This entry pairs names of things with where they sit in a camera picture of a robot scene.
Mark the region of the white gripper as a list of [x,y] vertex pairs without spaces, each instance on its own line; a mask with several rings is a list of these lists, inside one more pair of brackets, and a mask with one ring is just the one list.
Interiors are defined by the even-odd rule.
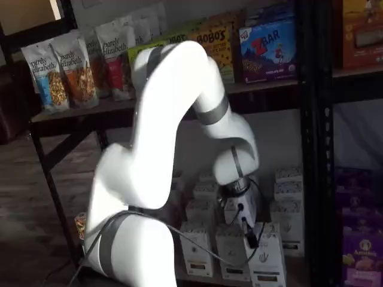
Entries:
[[250,248],[258,247],[257,236],[253,227],[260,209],[260,192],[257,184],[250,182],[245,192],[236,197],[228,197],[224,207],[226,224],[242,226]]

